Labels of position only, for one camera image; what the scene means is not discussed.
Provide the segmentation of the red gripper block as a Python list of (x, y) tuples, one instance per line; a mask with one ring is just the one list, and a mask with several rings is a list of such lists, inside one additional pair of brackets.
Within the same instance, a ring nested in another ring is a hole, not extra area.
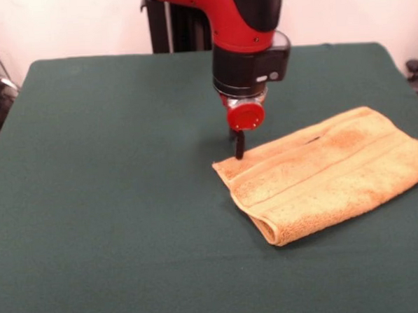
[(245, 134), (244, 131), (254, 130), (265, 119), (265, 92), (253, 96), (234, 96), (219, 93), (225, 107), (229, 125), (229, 141), (235, 141), (235, 157), (241, 160), (244, 157)]

